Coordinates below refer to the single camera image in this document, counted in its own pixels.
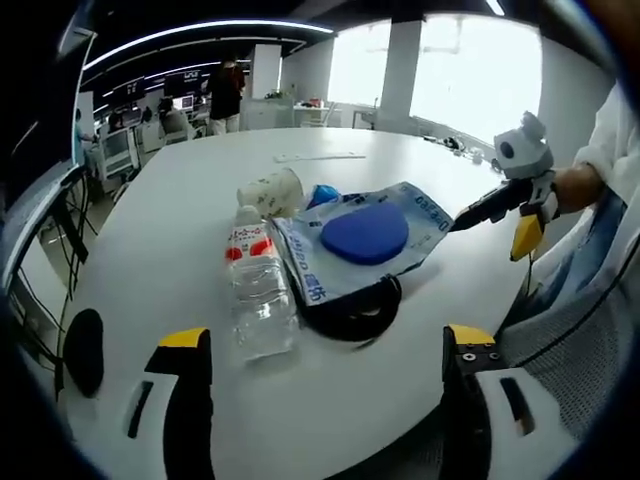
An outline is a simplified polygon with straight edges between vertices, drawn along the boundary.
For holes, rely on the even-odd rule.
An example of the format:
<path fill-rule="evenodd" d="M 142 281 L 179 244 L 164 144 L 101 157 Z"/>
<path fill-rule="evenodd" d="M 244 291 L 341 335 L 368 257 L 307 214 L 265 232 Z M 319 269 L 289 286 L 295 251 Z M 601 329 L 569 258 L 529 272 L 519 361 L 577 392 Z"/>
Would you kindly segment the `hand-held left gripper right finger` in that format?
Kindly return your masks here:
<path fill-rule="evenodd" d="M 560 406 L 481 329 L 443 329 L 444 479 L 548 479 L 575 448 Z"/>

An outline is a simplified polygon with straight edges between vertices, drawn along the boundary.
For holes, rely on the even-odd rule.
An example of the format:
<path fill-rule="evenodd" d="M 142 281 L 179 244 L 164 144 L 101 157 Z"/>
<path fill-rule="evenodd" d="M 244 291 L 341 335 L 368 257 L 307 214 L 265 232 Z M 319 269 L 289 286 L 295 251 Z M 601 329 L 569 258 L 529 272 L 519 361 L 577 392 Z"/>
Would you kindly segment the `person's right hand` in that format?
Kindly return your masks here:
<path fill-rule="evenodd" d="M 599 200 L 605 182 L 589 164 L 559 169 L 555 172 L 554 185 L 561 214 L 581 211 Z"/>

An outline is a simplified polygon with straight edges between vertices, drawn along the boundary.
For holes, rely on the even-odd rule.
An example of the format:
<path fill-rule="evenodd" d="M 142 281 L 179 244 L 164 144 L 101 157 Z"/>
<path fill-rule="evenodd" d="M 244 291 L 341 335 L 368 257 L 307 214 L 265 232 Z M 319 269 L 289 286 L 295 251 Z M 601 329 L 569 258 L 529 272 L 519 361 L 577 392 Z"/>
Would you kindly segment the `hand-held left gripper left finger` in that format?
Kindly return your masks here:
<path fill-rule="evenodd" d="M 104 349 L 95 461 L 108 479 L 212 479 L 211 335 L 171 333 L 134 358 Z"/>

